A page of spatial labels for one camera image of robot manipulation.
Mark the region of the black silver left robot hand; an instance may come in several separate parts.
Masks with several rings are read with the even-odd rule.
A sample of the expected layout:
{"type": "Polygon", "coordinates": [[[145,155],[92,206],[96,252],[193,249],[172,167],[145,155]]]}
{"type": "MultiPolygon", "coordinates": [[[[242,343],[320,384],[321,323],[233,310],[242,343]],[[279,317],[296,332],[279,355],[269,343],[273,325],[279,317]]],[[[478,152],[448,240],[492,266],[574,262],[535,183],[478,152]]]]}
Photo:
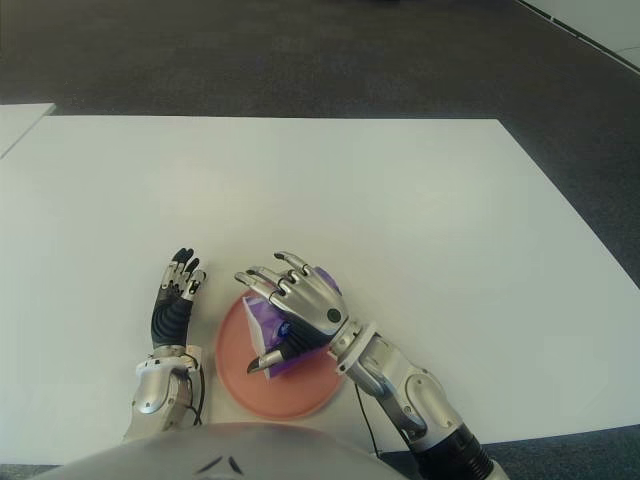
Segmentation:
{"type": "Polygon", "coordinates": [[[186,346],[196,294],[206,280],[192,248],[181,248],[162,275],[151,316],[154,348],[186,346]]]}

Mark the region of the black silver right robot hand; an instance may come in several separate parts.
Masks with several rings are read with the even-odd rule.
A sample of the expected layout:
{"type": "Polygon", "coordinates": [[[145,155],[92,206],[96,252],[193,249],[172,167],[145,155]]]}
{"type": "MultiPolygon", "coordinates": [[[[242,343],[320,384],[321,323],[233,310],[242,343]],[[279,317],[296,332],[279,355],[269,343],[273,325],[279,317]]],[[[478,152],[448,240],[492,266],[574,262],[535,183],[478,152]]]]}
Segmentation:
{"type": "Polygon", "coordinates": [[[349,319],[342,294],[305,260],[286,251],[278,251],[274,257],[287,263],[289,269],[277,273],[254,266],[234,275],[275,307],[289,324],[284,339],[249,363],[249,374],[327,346],[349,319]]]}

